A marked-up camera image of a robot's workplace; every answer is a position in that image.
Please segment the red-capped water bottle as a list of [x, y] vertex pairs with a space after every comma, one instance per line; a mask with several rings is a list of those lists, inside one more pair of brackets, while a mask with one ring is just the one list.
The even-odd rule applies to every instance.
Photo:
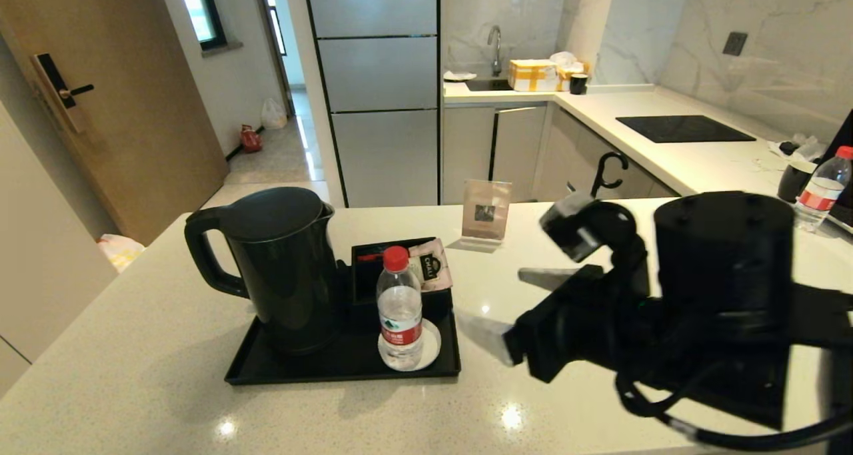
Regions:
[[380, 356], [390, 369], [413, 371], [423, 357], [421, 282], [409, 266], [409, 252], [403, 246], [387, 248], [382, 263], [376, 284]]
[[836, 149], [833, 157], [822, 161], [812, 173], [795, 204], [796, 227], [816, 232], [853, 180], [853, 147]]

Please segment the black electric kettle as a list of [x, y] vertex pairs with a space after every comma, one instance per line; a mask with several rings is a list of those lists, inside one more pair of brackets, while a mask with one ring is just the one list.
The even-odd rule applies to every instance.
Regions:
[[272, 348], [302, 356], [328, 346], [345, 323], [333, 213], [311, 190], [275, 187], [192, 213], [184, 237], [205, 282], [252, 301]]

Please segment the pink tea bag packet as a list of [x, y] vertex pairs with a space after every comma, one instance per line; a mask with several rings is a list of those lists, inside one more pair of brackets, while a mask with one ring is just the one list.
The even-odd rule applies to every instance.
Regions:
[[408, 248], [409, 268], [421, 284], [421, 293], [450, 289], [453, 285], [444, 245], [439, 238]]

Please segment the white round coaster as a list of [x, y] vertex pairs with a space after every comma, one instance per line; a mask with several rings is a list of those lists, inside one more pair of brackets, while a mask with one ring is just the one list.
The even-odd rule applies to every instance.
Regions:
[[378, 336], [377, 348], [380, 358], [391, 370], [411, 372], [426, 369], [438, 360], [442, 346], [441, 334], [431, 321], [422, 318], [420, 333], [408, 344], [393, 344], [382, 332]]

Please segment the acrylic QR code sign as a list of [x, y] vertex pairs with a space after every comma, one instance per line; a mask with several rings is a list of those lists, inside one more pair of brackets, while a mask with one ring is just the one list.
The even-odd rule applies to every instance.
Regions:
[[447, 248], [496, 252], [503, 245], [511, 199], [510, 182], [467, 179], [463, 192], [461, 235]]

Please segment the black organizer box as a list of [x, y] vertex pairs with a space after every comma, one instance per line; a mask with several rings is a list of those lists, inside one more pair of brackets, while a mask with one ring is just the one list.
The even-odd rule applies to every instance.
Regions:
[[[418, 244], [423, 244], [435, 236], [411, 238], [406, 240], [388, 240], [387, 242], [376, 242], [372, 244], [363, 244], [354, 246], [351, 249], [351, 288], [353, 288], [353, 304], [359, 305], [363, 303], [376, 302], [376, 285], [383, 270], [382, 261], [369, 263], [357, 263], [356, 257], [359, 254], [366, 252], [385, 251], [390, 246], [404, 246], [410, 248]], [[452, 289], [445, 289], [438, 292], [423, 293], [423, 314], [426, 319], [431, 321], [439, 330], [448, 328], [454, 332], [456, 330], [456, 321], [453, 318], [453, 301]]]

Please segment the white base cabinet door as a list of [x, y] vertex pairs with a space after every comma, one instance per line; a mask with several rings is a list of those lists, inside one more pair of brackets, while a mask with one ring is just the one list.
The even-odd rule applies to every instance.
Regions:
[[500, 109], [494, 114], [490, 179], [511, 185], [512, 203], [533, 199], [532, 188], [546, 107]]
[[488, 179], [493, 127], [493, 107], [444, 110], [441, 153], [442, 204], [463, 203], [466, 180]]

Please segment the grey corner base cabinet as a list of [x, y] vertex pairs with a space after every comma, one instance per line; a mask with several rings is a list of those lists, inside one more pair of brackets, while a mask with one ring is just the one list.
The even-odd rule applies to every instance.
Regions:
[[[602, 137], [582, 124], [566, 110], [552, 113], [550, 133], [543, 146], [543, 158], [533, 198], [539, 202], [554, 202], [569, 194], [570, 189], [589, 194], [599, 172], [600, 159], [609, 153], [622, 151], [609, 145]], [[596, 198], [602, 200], [678, 197], [676, 191], [646, 172], [636, 161], [626, 158], [623, 169], [619, 158], [606, 160], [603, 181], [616, 188], [601, 186]]]

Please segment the black rectangular tray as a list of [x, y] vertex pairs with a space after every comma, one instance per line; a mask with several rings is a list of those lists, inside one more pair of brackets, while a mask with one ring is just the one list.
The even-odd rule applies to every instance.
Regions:
[[350, 267], [338, 263], [339, 274], [347, 286], [347, 322], [341, 334], [314, 354], [285, 356], [277, 354], [254, 319], [237, 350], [225, 382], [232, 386], [278, 383], [375, 381], [421, 377], [456, 377], [461, 371], [456, 330], [439, 330], [442, 346], [435, 362], [426, 369], [402, 372], [391, 370], [380, 358], [380, 336], [376, 303], [353, 304]]

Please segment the large yellow-taped cardboard box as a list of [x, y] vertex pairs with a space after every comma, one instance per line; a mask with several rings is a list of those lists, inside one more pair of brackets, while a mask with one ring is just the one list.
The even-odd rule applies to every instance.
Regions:
[[558, 66], [548, 59], [513, 59], [509, 61], [508, 82], [520, 93], [554, 93], [560, 85]]

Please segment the black induction cooktop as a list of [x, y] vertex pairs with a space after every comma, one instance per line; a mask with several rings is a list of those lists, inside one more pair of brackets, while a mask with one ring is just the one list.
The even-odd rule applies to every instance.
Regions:
[[622, 116], [616, 121], [653, 143], [719, 143], [755, 141], [728, 125], [703, 115]]

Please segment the chrome faucet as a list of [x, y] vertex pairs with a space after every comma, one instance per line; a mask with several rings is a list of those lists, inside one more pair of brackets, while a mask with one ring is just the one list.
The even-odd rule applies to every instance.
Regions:
[[493, 48], [490, 63], [491, 75], [497, 78], [502, 73], [502, 30], [500, 30], [500, 26], [493, 25], [490, 28], [487, 43]]

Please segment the black mug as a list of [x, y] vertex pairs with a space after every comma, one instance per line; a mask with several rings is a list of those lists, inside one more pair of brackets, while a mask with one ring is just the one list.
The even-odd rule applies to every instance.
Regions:
[[808, 184], [808, 180], [810, 180], [816, 167], [816, 164], [810, 161], [788, 163], [778, 185], [777, 197], [787, 203], [794, 204], [797, 202], [798, 196]]

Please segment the grey refrigerator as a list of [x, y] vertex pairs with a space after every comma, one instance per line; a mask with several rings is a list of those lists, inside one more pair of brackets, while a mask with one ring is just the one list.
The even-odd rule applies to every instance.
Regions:
[[439, 200], [440, 0], [307, 0], [350, 207]]

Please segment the crumpled clear plastic wrap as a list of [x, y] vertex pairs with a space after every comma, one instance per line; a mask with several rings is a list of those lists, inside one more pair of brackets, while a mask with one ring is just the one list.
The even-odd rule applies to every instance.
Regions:
[[792, 141], [800, 145], [799, 149], [789, 157], [785, 157], [785, 155], [780, 152], [779, 144], [783, 141], [767, 141], [770, 152], [779, 157], [785, 164], [791, 163], [792, 161], [810, 161], [817, 165], [817, 161], [820, 160], [820, 157], [822, 157], [826, 149], [826, 145], [823, 145], [823, 143], [821, 143], [815, 136], [795, 134], [793, 139], [788, 141]]

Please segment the white plastic bag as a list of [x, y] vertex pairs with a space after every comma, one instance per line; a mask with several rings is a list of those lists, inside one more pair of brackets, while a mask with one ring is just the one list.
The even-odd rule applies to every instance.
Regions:
[[262, 127], [265, 130], [280, 130], [286, 127], [287, 112], [283, 106], [273, 98], [266, 98], [260, 111]]

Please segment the clear bag colourful contents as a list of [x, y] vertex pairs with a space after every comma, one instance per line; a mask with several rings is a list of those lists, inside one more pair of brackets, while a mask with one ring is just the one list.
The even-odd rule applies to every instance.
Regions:
[[121, 234], [103, 234], [97, 241], [97, 246], [118, 273], [124, 272], [146, 251], [146, 246]]

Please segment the black-framed window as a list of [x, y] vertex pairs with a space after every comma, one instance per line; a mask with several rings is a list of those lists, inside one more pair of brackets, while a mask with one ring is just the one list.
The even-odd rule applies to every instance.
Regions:
[[215, 0], [183, 0], [188, 11], [195, 38], [203, 52], [227, 45], [225, 28]]

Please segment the wooden door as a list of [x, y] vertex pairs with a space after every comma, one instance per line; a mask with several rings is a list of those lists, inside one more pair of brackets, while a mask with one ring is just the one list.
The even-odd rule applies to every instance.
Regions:
[[[0, 33], [121, 234], [152, 243], [225, 181], [225, 154], [165, 0], [0, 0]], [[51, 54], [88, 129], [67, 129], [31, 56]]]

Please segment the white panel cabinet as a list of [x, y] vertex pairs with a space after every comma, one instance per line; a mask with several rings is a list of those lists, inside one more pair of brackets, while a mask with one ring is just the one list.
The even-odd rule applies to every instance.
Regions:
[[0, 399], [116, 276], [0, 102]]

